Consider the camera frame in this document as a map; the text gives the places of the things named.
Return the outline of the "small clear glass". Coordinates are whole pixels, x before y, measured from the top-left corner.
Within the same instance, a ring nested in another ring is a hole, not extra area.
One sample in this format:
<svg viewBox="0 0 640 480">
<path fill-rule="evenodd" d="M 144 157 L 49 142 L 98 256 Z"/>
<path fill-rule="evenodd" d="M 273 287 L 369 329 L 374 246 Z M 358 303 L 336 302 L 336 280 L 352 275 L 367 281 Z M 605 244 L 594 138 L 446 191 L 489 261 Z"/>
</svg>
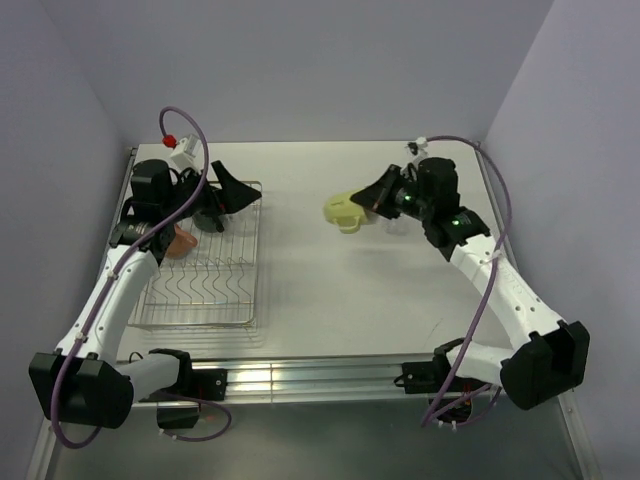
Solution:
<svg viewBox="0 0 640 480">
<path fill-rule="evenodd" d="M 406 236 L 410 231 L 410 221 L 403 216 L 385 219 L 382 225 L 385 233 L 394 236 Z"/>
</svg>

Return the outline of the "dark green ceramic mug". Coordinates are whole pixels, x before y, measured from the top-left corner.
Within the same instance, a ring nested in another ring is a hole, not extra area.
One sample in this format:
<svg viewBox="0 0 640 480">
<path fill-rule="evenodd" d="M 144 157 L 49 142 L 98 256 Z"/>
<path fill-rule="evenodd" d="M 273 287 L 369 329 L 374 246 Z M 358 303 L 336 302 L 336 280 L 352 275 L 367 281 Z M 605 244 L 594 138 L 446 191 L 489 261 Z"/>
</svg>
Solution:
<svg viewBox="0 0 640 480">
<path fill-rule="evenodd" d="M 202 207 L 192 215 L 192 221 L 199 230 L 216 234 L 225 231 L 224 218 L 226 211 L 222 207 Z"/>
</svg>

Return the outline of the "pale yellow mug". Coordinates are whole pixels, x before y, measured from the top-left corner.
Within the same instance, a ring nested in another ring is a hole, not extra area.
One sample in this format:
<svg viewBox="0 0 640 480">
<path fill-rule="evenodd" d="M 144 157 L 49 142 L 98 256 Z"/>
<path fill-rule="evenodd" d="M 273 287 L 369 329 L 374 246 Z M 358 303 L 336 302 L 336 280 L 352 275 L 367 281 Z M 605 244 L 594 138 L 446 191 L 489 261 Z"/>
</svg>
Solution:
<svg viewBox="0 0 640 480">
<path fill-rule="evenodd" d="M 362 226 L 372 223 L 365 209 L 354 203 L 351 197 L 358 190 L 351 190 L 330 197 L 323 206 L 325 220 L 342 234 L 357 233 Z"/>
</svg>

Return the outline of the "pink mug white interior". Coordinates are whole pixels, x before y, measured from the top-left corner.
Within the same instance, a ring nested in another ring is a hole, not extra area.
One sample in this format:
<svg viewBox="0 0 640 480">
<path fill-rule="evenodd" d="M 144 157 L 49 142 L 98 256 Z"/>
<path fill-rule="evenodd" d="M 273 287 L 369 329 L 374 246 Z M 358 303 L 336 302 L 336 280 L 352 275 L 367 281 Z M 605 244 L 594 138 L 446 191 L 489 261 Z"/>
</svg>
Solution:
<svg viewBox="0 0 640 480">
<path fill-rule="evenodd" d="M 198 240 L 178 225 L 174 226 L 174 231 L 175 237 L 167 248 L 165 257 L 170 259 L 183 258 L 198 246 Z"/>
</svg>

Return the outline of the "clear round glass cup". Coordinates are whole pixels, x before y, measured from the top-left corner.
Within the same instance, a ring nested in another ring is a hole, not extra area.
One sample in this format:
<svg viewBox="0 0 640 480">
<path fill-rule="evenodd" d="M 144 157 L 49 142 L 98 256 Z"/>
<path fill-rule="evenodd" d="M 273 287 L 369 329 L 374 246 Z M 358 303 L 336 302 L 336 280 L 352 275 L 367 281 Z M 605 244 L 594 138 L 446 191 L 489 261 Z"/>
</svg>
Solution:
<svg viewBox="0 0 640 480">
<path fill-rule="evenodd" d="M 256 201 L 243 210 L 227 215 L 225 231 L 236 236 L 253 236 L 259 224 L 261 203 Z"/>
</svg>

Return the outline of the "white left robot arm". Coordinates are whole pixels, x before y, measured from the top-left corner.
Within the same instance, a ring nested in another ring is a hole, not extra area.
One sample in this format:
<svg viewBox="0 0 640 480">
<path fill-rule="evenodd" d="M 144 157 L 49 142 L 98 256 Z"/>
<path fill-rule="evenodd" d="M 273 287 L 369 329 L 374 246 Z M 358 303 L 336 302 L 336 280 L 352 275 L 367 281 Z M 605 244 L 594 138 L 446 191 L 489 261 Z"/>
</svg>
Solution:
<svg viewBox="0 0 640 480">
<path fill-rule="evenodd" d="M 133 167 L 131 195 L 112 231 L 102 273 L 67 335 L 51 353 L 37 353 L 28 373 L 45 417 L 116 429 L 134 403 L 158 392 L 183 399 L 195 386 L 189 353 L 156 348 L 121 367 L 117 353 L 143 289 L 158 274 L 176 237 L 177 224 L 195 214 L 222 219 L 257 202 L 261 192 L 211 164 L 217 179 L 203 183 L 193 168 L 182 171 L 160 159 Z"/>
</svg>

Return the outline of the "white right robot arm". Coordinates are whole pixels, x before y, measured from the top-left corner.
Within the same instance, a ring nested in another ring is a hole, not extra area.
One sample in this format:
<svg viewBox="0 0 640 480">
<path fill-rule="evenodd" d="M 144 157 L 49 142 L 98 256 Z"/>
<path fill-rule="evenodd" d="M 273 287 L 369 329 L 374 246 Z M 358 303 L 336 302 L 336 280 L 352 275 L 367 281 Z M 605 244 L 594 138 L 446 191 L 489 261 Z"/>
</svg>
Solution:
<svg viewBox="0 0 640 480">
<path fill-rule="evenodd" d="M 502 388 L 518 408 L 530 410 L 583 383 L 588 330 L 547 306 L 502 255 L 480 216 L 462 206 L 452 160 L 390 165 L 350 199 L 386 219 L 419 221 L 428 242 L 481 293 L 481 308 L 491 309 L 508 336 L 507 349 L 478 344 L 471 335 L 436 348 L 431 365 L 440 389 L 469 378 Z"/>
</svg>

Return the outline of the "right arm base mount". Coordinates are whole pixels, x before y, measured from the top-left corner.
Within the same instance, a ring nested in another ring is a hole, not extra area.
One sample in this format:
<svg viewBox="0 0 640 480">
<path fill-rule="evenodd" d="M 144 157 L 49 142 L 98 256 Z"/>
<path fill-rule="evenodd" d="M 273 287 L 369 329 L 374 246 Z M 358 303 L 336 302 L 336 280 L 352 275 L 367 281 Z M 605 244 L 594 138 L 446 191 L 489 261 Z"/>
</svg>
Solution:
<svg viewBox="0 0 640 480">
<path fill-rule="evenodd" d="M 402 388 L 405 394 L 431 395 L 428 400 L 428 404 L 431 405 L 446 376 L 446 373 L 438 372 L 433 361 L 405 362 L 401 364 L 401 374 L 393 380 L 393 383 L 396 387 Z M 455 377 L 447 392 L 463 396 L 484 385 L 484 382 L 476 379 Z M 473 401 L 467 400 L 438 416 L 438 420 L 449 424 L 454 421 L 467 422 L 471 418 L 472 412 Z"/>
</svg>

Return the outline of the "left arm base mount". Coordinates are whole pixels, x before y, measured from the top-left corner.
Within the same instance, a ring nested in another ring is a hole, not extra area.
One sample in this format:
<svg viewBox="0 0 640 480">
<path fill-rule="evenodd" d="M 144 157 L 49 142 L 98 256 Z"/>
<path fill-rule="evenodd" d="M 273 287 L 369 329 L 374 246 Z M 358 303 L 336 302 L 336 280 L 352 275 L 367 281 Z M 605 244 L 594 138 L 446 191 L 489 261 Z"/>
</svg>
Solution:
<svg viewBox="0 0 640 480">
<path fill-rule="evenodd" d="M 156 406 L 158 427 L 165 433 L 190 430 L 196 426 L 206 408 L 222 414 L 221 429 L 211 437 L 224 434 L 232 424 L 230 411 L 221 404 L 225 398 L 228 371 L 223 368 L 197 369 L 191 374 L 188 385 L 180 391 L 159 391 L 142 399 L 139 405 Z"/>
</svg>

